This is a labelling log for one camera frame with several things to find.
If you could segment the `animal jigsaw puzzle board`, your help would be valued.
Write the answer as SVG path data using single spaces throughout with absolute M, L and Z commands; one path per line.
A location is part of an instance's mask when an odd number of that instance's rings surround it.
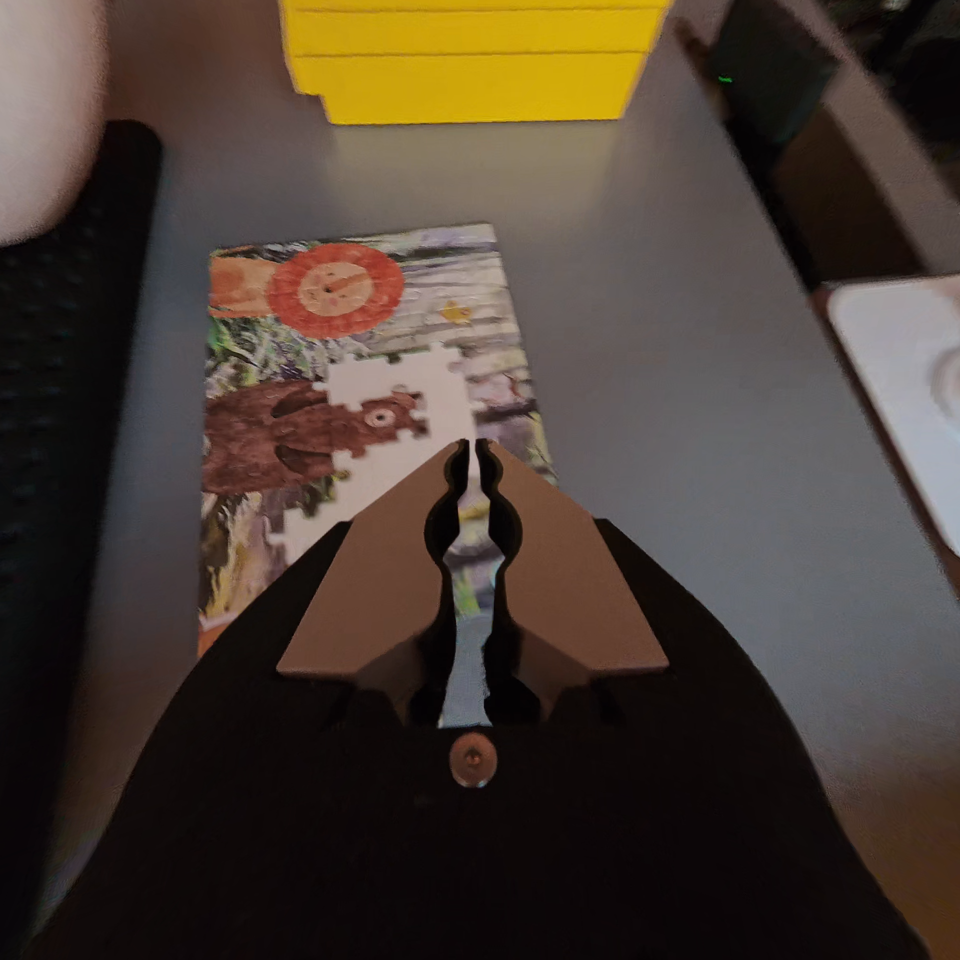
M 199 656 L 449 443 L 558 484 L 491 223 L 221 247 L 209 281 Z

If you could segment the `person's left forearm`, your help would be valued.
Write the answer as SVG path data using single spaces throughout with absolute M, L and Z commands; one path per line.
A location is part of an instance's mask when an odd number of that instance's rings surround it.
M 1 3 L 1 246 L 51 230 L 87 182 L 105 125 L 108 2 Z

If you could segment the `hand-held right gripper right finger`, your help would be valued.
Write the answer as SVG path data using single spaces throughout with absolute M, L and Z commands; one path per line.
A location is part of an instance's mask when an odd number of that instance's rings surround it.
M 660 674 L 668 657 L 594 517 L 490 439 L 475 443 L 502 555 L 483 647 L 493 725 L 546 720 L 568 691 Z

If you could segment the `black box with green light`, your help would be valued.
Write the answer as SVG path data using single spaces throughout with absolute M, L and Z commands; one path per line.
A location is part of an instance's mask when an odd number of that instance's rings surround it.
M 774 1 L 731 2 L 707 63 L 733 116 L 773 147 L 798 136 L 841 65 Z

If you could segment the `yellow plastic bin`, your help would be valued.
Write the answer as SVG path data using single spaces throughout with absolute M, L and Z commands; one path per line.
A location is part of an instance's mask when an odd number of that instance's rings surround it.
M 340 127 L 616 121 L 671 6 L 278 2 L 294 89 Z

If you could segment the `white metal stand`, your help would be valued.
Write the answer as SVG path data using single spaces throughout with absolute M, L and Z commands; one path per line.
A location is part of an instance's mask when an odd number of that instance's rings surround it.
M 959 552 L 959 275 L 846 283 L 826 316 L 943 544 Z

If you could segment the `grey desk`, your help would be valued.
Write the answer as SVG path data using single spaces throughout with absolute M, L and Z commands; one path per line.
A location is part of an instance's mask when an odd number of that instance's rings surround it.
M 958 958 L 958 601 L 676 40 L 611 125 L 354 128 L 294 93 L 276 2 L 109 30 L 109 113 L 165 156 L 37 924 L 196 661 L 209 253 L 488 222 L 561 486 L 724 622 Z

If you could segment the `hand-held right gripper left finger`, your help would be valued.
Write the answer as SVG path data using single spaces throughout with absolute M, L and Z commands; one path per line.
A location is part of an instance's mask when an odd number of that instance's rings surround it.
M 456 650 L 444 559 L 470 461 L 468 440 L 450 442 L 354 516 L 279 675 L 377 691 L 402 720 L 438 724 Z

